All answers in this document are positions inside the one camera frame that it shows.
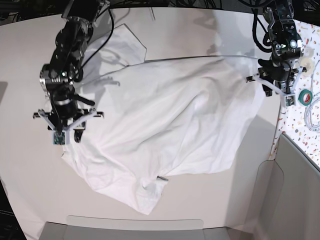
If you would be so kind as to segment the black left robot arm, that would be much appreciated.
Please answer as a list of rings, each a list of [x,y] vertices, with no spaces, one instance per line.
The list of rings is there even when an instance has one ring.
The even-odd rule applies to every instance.
[[[302,38],[296,29],[291,3],[288,0],[250,0],[246,5],[253,13],[254,43],[262,52],[271,54],[269,60],[258,60],[258,76],[285,95],[291,94],[291,83],[298,72],[294,66],[303,54]],[[262,9],[263,17],[268,23],[262,43],[257,38],[259,9]]]

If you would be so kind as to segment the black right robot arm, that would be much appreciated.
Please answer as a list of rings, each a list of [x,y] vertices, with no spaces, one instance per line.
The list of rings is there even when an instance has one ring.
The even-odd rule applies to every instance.
[[[33,118],[43,119],[52,131],[54,145],[67,145],[70,132],[79,143],[87,120],[104,116],[97,111],[95,102],[80,96],[74,87],[83,79],[88,62],[85,52],[93,36],[94,23],[110,9],[108,0],[71,0],[62,14],[64,28],[55,38],[55,50],[48,64],[44,64],[39,83],[48,98],[51,111],[39,109]]]

